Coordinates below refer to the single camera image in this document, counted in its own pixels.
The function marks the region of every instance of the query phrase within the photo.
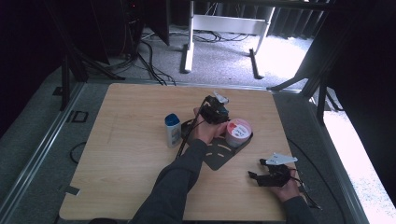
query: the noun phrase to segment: table top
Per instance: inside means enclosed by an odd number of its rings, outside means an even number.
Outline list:
[[[283,208],[248,171],[264,175],[259,159],[291,155],[271,92],[199,87],[112,84],[60,210],[64,219],[131,219],[149,196],[161,169],[178,147],[166,146],[164,118],[181,122],[213,91],[226,96],[230,119],[247,120],[250,143],[217,171],[205,163],[188,195],[185,220],[284,220]]]

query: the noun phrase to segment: bottle cap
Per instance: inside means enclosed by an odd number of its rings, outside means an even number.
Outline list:
[[[165,118],[165,124],[166,126],[174,126],[180,123],[180,120],[176,116],[176,114],[169,114]]]

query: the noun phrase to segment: pink cup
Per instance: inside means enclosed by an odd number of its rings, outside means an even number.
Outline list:
[[[232,119],[227,124],[225,141],[231,147],[240,147],[251,135],[250,124],[244,119]]]

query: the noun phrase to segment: hand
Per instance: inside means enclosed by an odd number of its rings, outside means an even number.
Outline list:
[[[199,108],[196,107],[193,109],[195,116],[198,114]],[[209,124],[204,118],[199,115],[198,120],[195,123],[195,128],[192,130],[192,139],[201,139],[206,144],[212,142],[214,137],[219,137],[222,133],[225,132],[227,128],[227,123],[224,122],[221,124]]]
[[[294,177],[295,174],[295,170],[290,170],[290,175],[292,177]],[[300,196],[297,181],[292,178],[283,187],[269,187],[268,189],[271,190],[282,203],[288,199]]]

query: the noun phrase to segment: person's arm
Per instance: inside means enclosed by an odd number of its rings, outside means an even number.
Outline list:
[[[195,139],[186,152],[166,166],[130,223],[181,223],[187,193],[196,183],[207,149]]]
[[[302,196],[283,202],[287,224],[318,224]]]
[[[290,175],[295,176],[295,170],[290,170]],[[270,187],[277,198],[283,203],[286,211],[287,224],[317,224],[308,204],[300,196],[297,182],[290,179],[283,187]]]

